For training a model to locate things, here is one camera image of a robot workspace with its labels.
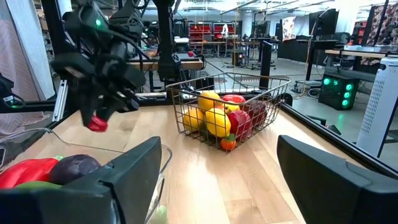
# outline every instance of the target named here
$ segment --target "white pillar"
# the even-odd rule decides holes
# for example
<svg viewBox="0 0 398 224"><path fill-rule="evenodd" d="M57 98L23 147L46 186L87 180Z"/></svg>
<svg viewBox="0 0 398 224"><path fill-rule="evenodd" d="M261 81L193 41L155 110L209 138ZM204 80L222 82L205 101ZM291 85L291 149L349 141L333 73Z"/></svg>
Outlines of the white pillar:
<svg viewBox="0 0 398 224"><path fill-rule="evenodd" d="M72 11L71 0L58 0L58 6L60 8L61 17L64 13Z"/></svg>
<svg viewBox="0 0 398 224"><path fill-rule="evenodd" d="M251 12L241 12L241 18L242 18L242 36L246 34L247 36L250 36L251 34L251 26L253 22L253 13Z"/></svg>
<svg viewBox="0 0 398 224"><path fill-rule="evenodd" d="M359 0L337 0L335 7L338 11L336 32L353 33L356 16L359 11Z"/></svg>

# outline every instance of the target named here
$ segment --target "concrete floor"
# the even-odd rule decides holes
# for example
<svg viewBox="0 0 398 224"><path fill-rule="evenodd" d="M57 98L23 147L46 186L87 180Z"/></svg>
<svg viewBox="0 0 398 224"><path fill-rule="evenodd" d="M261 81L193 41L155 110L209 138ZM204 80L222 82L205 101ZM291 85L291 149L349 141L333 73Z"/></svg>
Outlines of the concrete floor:
<svg viewBox="0 0 398 224"><path fill-rule="evenodd" d="M276 55L273 54L273 59L277 66L277 69L271 69L272 77L290 77L292 82L289 84L287 92L293 96L297 96L296 93L290 91L296 80L305 79L305 65L303 63L292 62L290 60L276 59ZM214 66L220 68L224 72L243 73L250 75L259 75L259 70L250 70L247 68L227 68L226 63L231 63L231 58L207 58L207 60ZM221 73L218 69L207 65L205 71L209 75L215 75ZM323 69L312 68L312 80L321 79ZM258 85L258 80L254 80L250 85ZM341 132L341 137L349 142L356 142L361 129L362 120L366 111L366 106L369 100L369 95L363 93L357 93L356 101L353 109L348 111L338 111L318 102L317 98L311 98L309 96L303 96L298 100L294 100L293 108L302 114L312 115L326 119L327 125L334 124ZM398 129L398 118L395 116L391 129ZM387 165L398 170L398 143L386 144L383 147L380 160L385 162Z"/></svg>

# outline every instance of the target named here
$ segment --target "wire basket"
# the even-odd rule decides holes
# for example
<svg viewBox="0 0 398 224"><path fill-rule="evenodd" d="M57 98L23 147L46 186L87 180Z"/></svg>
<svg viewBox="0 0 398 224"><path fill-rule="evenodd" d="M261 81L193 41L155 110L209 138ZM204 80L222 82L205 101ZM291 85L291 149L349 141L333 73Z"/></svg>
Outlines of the wire basket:
<svg viewBox="0 0 398 224"><path fill-rule="evenodd" d="M26 159L43 159L57 156L87 154L101 165L120 156L122 152L95 147L69 144L55 132L47 128L36 128L22 131L0 139L0 174L10 166ZM160 201L165 181L165 170L172 158L172 151L162 145L162 160L159 177L156 183L145 223L167 223L167 198Z"/></svg>
<svg viewBox="0 0 398 224"><path fill-rule="evenodd" d="M289 83L287 77L222 73L166 88L179 133L231 151L275 121Z"/></svg>

